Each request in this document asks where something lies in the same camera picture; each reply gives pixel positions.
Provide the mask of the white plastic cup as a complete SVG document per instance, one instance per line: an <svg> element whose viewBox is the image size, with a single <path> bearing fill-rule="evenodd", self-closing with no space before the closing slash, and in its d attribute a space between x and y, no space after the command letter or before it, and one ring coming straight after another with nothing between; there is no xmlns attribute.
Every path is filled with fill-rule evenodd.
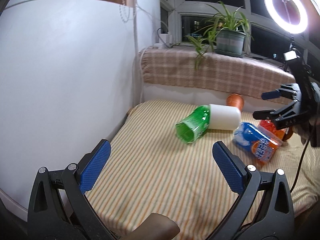
<svg viewBox="0 0 320 240"><path fill-rule="evenodd" d="M209 105L209 129L234 131L241 123L241 112L238 108L224 105Z"/></svg>

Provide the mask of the red orange printed cup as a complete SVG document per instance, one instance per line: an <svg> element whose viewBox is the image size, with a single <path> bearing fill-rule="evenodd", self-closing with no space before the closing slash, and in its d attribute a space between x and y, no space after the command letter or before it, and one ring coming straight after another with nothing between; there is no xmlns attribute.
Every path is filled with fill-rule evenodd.
<svg viewBox="0 0 320 240"><path fill-rule="evenodd" d="M261 120L259 122L259 128L261 127L264 130L268 131L270 134L272 134L273 137L276 137L283 142L288 141L293 135L293 130L291 127L276 129L275 125L271 122L271 120Z"/></svg>

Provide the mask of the green plastic cup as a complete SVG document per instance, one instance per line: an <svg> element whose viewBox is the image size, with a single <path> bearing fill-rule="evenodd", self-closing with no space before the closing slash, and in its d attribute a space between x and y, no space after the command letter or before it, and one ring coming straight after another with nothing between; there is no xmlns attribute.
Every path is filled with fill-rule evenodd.
<svg viewBox="0 0 320 240"><path fill-rule="evenodd" d="M208 128L210 107L202 105L175 125L176 135L184 143L195 142Z"/></svg>

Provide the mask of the black tripod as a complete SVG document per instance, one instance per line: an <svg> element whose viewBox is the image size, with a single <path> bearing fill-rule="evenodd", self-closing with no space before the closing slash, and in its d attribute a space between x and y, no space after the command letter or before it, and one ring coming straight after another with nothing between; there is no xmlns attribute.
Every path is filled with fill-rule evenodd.
<svg viewBox="0 0 320 240"><path fill-rule="evenodd" d="M289 51L284 53L284 68L283 71L287 72L289 65L288 62L291 60L294 60L296 58L300 57L300 52L296 48L295 38L294 35L290 35L290 45L289 45Z"/></svg>

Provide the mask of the plaid beige sill cloth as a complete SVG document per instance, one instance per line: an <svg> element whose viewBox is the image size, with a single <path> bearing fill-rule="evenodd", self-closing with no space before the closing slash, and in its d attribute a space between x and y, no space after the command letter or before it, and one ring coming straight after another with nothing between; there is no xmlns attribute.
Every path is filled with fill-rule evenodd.
<svg viewBox="0 0 320 240"><path fill-rule="evenodd" d="M144 98L200 104L222 103L229 94L240 94L257 108L289 103L286 98L263 102L261 95L295 81L272 64L207 53L195 66L196 52L188 47L149 48L139 53Z"/></svg>

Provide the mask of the potted spider plant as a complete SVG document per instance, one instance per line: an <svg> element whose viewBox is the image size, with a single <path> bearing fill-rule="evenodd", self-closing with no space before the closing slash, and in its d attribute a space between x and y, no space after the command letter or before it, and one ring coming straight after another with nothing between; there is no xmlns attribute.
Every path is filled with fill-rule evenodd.
<svg viewBox="0 0 320 240"><path fill-rule="evenodd" d="M199 69L208 53L216 53L242 58L245 42L252 39L251 22L243 7L229 9L223 1L217 5L206 3L213 13L206 18L200 29L185 35L185 41L176 42L174 46L189 45L195 50L194 68Z"/></svg>

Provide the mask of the striped yellow table cloth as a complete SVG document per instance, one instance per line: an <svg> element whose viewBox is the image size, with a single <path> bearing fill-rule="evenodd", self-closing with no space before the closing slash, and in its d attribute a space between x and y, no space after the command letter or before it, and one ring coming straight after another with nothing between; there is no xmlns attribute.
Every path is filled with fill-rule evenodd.
<svg viewBox="0 0 320 240"><path fill-rule="evenodd" d="M176 137L175 124L194 105L151 100L129 111L111 141L111 156L86 196L107 228L119 236L135 230L150 214L160 213L180 227L178 239L205 239L237 198L212 156L222 141L246 165L284 170L295 215L319 201L319 149L304 147L293 135L268 163L237 147L233 133L209 130L192 144Z"/></svg>

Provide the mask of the brown chair back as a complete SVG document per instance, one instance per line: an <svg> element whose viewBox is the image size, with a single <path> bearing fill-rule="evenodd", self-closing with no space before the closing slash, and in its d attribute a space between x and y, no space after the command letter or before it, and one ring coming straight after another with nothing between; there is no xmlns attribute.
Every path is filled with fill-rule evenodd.
<svg viewBox="0 0 320 240"><path fill-rule="evenodd" d="M167 216L150 214L134 231L120 239L173 239L180 233L179 226Z"/></svg>

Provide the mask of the copper cup near wall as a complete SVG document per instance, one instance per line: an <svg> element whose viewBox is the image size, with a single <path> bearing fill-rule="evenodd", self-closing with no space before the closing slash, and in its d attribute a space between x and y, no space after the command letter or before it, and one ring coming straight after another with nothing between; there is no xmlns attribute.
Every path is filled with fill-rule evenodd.
<svg viewBox="0 0 320 240"><path fill-rule="evenodd" d="M243 110L244 103L243 97L239 94L231 94L226 99L227 106L236 107L241 112Z"/></svg>

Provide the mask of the white wall charger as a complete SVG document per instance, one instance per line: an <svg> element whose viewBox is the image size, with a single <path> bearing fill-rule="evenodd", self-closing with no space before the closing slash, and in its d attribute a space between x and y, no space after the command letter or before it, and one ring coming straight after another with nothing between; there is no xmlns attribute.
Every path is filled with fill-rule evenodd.
<svg viewBox="0 0 320 240"><path fill-rule="evenodd" d="M172 39L172 35L171 34L159 34L159 40L163 43L163 44L173 44L173 39Z"/></svg>

